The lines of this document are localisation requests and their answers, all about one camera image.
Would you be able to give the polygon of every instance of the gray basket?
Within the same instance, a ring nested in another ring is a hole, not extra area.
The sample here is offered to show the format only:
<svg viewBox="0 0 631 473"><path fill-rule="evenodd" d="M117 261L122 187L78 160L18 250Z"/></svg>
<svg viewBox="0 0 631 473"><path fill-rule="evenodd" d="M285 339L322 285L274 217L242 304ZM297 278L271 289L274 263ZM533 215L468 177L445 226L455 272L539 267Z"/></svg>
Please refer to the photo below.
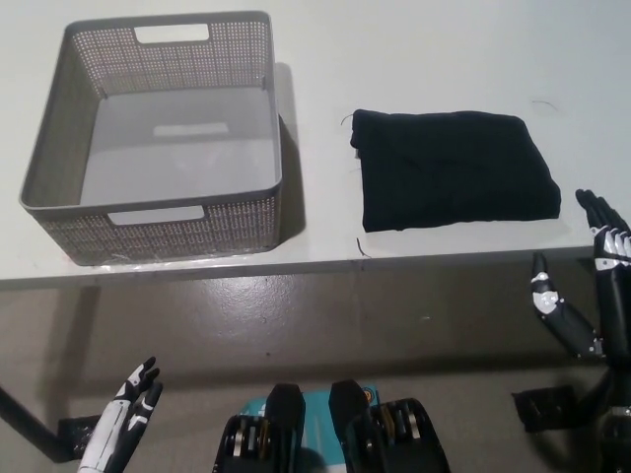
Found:
<svg viewBox="0 0 631 473"><path fill-rule="evenodd" d="M169 26L207 34L141 42ZM280 184L266 14L66 29L21 202L77 264L271 249Z"/></svg>

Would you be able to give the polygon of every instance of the robot finger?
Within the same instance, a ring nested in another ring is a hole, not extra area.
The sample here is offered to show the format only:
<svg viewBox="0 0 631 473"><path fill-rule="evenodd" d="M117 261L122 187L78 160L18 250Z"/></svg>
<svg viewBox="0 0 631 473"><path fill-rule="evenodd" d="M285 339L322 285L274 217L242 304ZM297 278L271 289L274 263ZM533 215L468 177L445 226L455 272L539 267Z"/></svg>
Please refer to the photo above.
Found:
<svg viewBox="0 0 631 473"><path fill-rule="evenodd" d="M145 363L140 365L127 379L131 382L132 385L137 386L142 382L142 380L146 377L147 372L154 366L156 363L156 357L151 357Z"/></svg>
<svg viewBox="0 0 631 473"><path fill-rule="evenodd" d="M576 191L576 199L581 207L585 209L588 216L588 224L590 225L592 232L596 234L605 226L605 221L603 216L595 208L594 204L596 197L594 196L594 193L590 190L579 189Z"/></svg>
<svg viewBox="0 0 631 473"><path fill-rule="evenodd" d="M126 428L120 434L116 450L107 463L105 473L122 473L124 471L147 430L151 416L160 400L162 390L162 384L154 382L144 399L134 406L133 414Z"/></svg>

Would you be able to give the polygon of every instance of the gray floor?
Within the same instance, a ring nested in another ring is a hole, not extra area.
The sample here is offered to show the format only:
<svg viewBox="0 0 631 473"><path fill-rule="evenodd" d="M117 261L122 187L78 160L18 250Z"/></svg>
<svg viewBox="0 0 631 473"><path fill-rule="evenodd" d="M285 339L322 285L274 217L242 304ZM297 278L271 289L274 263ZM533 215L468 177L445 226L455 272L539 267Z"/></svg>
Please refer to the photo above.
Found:
<svg viewBox="0 0 631 473"><path fill-rule="evenodd" d="M553 275L594 314L591 275ZM274 381L346 376L417 397L455 472L595 471L593 432L529 437L512 392L575 382L529 306L527 264L0 293L0 383L49 425L100 412L156 355L166 384L129 472L210 471L224 423ZM0 422L0 472L51 465Z"/></svg>

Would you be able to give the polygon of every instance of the folded black towel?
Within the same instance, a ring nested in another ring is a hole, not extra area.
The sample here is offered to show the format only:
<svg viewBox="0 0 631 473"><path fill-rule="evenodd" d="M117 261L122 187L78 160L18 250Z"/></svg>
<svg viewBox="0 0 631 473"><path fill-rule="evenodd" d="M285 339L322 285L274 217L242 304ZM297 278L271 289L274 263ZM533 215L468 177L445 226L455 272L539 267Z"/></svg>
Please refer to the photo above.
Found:
<svg viewBox="0 0 631 473"><path fill-rule="evenodd" d="M517 117L357 110L351 146L366 232L559 217L559 187Z"/></svg>

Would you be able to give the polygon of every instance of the white table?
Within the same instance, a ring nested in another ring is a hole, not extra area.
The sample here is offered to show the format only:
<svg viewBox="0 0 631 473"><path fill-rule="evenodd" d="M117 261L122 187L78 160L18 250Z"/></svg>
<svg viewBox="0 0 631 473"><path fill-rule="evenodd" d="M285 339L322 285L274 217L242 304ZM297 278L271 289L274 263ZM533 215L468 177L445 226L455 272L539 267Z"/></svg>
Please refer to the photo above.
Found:
<svg viewBox="0 0 631 473"><path fill-rule="evenodd" d="M237 9L272 18L280 111L300 150L304 229L249 256L76 266L18 203L64 27ZM1 22L0 288L460 262L526 257L534 249L576 257L591 246L574 199L579 187L631 218L626 0L32 0L6 9ZM561 218L365 234L351 120L340 126L359 107L521 117L562 189Z"/></svg>

